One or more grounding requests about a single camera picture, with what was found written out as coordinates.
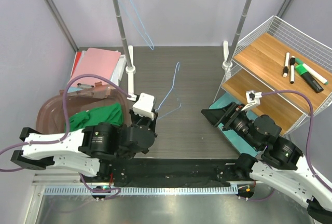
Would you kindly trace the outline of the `green tank top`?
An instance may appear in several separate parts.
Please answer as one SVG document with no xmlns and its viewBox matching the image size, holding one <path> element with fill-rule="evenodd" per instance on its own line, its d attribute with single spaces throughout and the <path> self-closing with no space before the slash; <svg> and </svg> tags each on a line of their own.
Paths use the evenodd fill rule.
<svg viewBox="0 0 332 224">
<path fill-rule="evenodd" d="M 122 107 L 119 103 L 112 105 L 95 107 L 91 110 L 85 110 L 72 115 L 69 118 L 70 132 L 79 129 L 98 125 L 99 123 L 108 123 L 116 126 L 124 124 Z"/>
</svg>

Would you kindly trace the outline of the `light blue wire hanger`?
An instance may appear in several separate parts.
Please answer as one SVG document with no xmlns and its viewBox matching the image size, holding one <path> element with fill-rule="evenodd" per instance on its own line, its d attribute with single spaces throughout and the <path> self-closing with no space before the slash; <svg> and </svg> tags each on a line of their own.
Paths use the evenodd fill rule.
<svg viewBox="0 0 332 224">
<path fill-rule="evenodd" d="M 133 12 L 133 14 L 129 13 L 129 11 L 127 10 L 126 6 L 123 3 L 120 3 L 120 6 L 124 10 L 126 16 L 129 18 L 130 22 L 132 23 L 135 30 L 140 35 L 140 37 L 142 38 L 142 40 L 144 41 L 146 46 L 150 50 L 154 50 L 155 45 L 154 45 L 149 33 L 147 32 L 147 30 L 145 28 L 145 25 L 140 17 L 140 14 L 139 14 L 133 0 L 125 0 L 125 1 L 129 3 L 130 10 Z"/>
</svg>

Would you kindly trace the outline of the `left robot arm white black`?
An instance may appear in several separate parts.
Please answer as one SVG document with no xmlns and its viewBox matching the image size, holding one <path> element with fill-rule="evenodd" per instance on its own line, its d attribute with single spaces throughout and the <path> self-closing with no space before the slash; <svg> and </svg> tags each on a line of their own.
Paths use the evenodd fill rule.
<svg viewBox="0 0 332 224">
<path fill-rule="evenodd" d="M 22 169 L 45 170 L 51 166 L 107 181 L 113 160 L 148 153 L 157 137 L 155 110 L 149 116 L 130 110 L 130 117 L 130 125 L 102 122 L 68 134 L 42 134 L 24 128 L 20 136 L 23 147 L 15 150 L 10 160 Z"/>
</svg>

